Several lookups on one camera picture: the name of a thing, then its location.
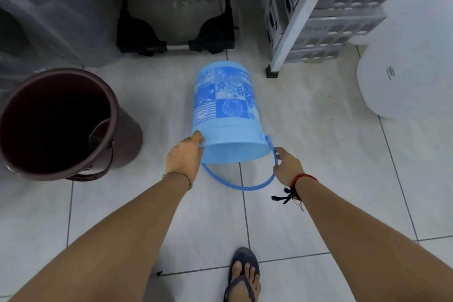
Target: brown bucket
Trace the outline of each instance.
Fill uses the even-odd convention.
[[[24,81],[0,112],[0,153],[31,180],[91,181],[131,162],[142,131],[112,89],[86,70],[48,70]],[[80,174],[88,169],[98,173]]]

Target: black sandal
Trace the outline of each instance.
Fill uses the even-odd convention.
[[[238,260],[242,264],[242,271],[238,278],[236,278],[234,281],[231,281],[231,277],[233,276],[233,265]],[[257,275],[260,274],[260,268],[256,256],[248,248],[241,247],[234,253],[233,259],[231,260],[230,271],[228,273],[228,287],[226,288],[225,294],[223,295],[223,302],[228,302],[230,290],[233,289],[241,281],[244,281],[246,284],[247,290],[249,292],[249,299],[251,299],[252,302],[256,302],[255,292],[253,291],[252,286],[250,285],[248,277],[246,277],[244,274],[246,264],[249,264],[250,267],[255,268],[256,270],[255,274]]]

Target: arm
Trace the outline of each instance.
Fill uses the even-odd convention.
[[[194,181],[203,141],[195,132],[167,155],[166,172]],[[10,302],[141,301],[189,180],[171,173],[73,242]]]
[[[275,150],[282,162],[274,173],[289,186],[302,166]],[[316,180],[302,177],[295,187],[357,301],[453,301],[448,265]]]

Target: white plastic container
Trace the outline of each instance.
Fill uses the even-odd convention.
[[[389,118],[453,113],[453,0],[412,0],[388,17],[357,67],[363,99]]]

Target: right hand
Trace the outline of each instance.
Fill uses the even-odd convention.
[[[280,183],[289,187],[295,176],[305,172],[299,159],[289,154],[284,148],[275,147],[275,151],[277,159],[282,162],[280,165],[274,166],[274,174]]]

